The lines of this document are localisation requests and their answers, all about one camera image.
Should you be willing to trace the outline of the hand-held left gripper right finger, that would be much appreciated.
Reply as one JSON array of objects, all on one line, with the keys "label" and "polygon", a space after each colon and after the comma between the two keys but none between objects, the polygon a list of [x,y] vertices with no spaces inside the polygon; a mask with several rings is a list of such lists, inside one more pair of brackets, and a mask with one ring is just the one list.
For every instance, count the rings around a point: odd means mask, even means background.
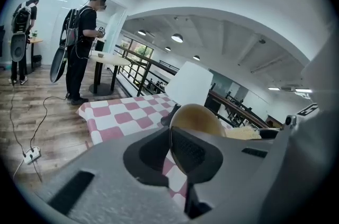
[{"label": "hand-held left gripper right finger", "polygon": [[170,221],[206,216],[212,223],[275,223],[264,207],[263,190],[250,185],[271,145],[173,127],[170,150],[187,189],[184,209],[175,209]]}]

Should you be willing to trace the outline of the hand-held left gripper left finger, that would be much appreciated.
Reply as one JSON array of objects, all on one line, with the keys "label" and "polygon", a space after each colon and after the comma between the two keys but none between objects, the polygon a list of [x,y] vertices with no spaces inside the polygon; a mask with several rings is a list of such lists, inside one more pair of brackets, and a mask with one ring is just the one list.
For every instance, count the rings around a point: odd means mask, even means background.
[{"label": "hand-held left gripper left finger", "polygon": [[102,142],[63,167],[35,196],[48,223],[185,223],[162,169],[167,128]]}]

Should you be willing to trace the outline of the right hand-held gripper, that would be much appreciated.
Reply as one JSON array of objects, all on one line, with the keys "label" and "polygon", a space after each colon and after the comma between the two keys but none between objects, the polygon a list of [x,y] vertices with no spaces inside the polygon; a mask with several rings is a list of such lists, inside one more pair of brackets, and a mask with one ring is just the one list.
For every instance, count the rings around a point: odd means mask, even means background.
[{"label": "right hand-held gripper", "polygon": [[[338,223],[338,54],[315,60],[307,73],[320,111],[290,134],[259,223]],[[279,132],[263,128],[259,135],[275,139]]]}]

